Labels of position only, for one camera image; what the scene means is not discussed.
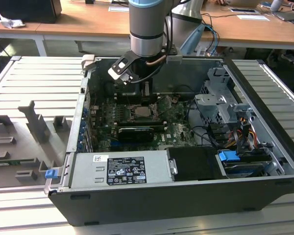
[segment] white paper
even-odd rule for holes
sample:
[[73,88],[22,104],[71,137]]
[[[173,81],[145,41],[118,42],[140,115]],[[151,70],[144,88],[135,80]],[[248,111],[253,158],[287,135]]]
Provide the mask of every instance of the white paper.
[[241,20],[253,20],[253,21],[270,21],[264,16],[255,16],[255,15],[238,15],[238,18]]
[[129,12],[129,8],[128,7],[122,7],[122,6],[109,6],[108,11]]
[[21,21],[21,20],[10,20],[10,19],[8,19],[6,17],[3,17],[1,14],[0,14],[0,23],[4,27],[10,28],[10,29],[25,26],[23,21]]

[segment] floor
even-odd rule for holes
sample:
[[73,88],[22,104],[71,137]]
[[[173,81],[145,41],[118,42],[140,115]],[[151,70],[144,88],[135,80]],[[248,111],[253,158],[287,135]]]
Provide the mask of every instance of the floor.
[[[38,49],[33,40],[28,39],[1,39],[0,45],[10,55],[39,56]],[[74,41],[48,40],[48,56],[82,56],[83,54],[95,55],[121,55],[129,50],[129,43],[113,42],[83,42],[84,52],[78,52]],[[253,49],[247,54],[246,59],[262,59],[266,61],[270,54],[269,49]],[[231,59],[244,59],[245,48],[234,48],[233,52],[225,50],[225,56]],[[9,61],[8,56],[0,47],[0,72]],[[290,88],[294,86],[294,65],[279,59],[275,68],[271,68]]]

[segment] motherboard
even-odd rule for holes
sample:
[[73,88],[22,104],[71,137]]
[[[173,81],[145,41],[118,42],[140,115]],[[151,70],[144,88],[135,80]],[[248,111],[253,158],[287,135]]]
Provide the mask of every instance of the motherboard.
[[106,98],[91,107],[94,150],[98,152],[165,150],[196,146],[186,121],[188,101],[174,95],[131,104]]

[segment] blue cable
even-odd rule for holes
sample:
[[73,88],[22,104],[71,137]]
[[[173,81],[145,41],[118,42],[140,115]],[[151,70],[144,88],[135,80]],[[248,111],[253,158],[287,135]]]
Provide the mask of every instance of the blue cable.
[[212,51],[212,55],[215,53],[215,51],[216,51],[216,49],[217,49],[217,44],[218,44],[218,37],[217,37],[217,34],[216,34],[216,32],[215,32],[215,30],[213,30],[211,27],[209,27],[207,24],[203,24],[203,25],[205,25],[213,34],[214,34],[214,36],[215,36],[215,48],[213,49],[213,51]]

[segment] wooden desk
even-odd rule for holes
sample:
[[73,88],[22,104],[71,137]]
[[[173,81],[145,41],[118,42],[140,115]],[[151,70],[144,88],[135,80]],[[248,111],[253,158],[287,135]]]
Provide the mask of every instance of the wooden desk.
[[36,33],[124,37],[129,35],[129,14],[110,12],[108,3],[85,4],[85,1],[61,0],[62,14],[55,24],[42,23]]
[[[236,14],[215,4],[206,4],[201,12],[211,16],[224,16]],[[294,49],[294,24],[284,22],[271,13],[264,15],[270,21],[240,20],[237,16],[212,18],[214,29],[220,34],[220,46],[254,47]],[[210,19],[203,16],[207,24]],[[204,32],[202,41],[212,39],[210,32]]]
[[[129,13],[109,12],[109,4],[85,4],[83,0],[61,0],[62,14],[55,24],[26,23],[26,27],[8,29],[0,25],[0,38],[27,38],[36,41],[41,56],[47,55],[45,40],[128,42]],[[227,7],[213,3],[204,5],[202,13],[212,16],[234,14]],[[294,49],[294,24],[283,22],[271,13],[270,21],[240,20],[237,16],[213,18],[213,26],[220,34],[220,46]],[[209,24],[209,18],[203,16]],[[201,45],[212,40],[211,32],[204,32]]]

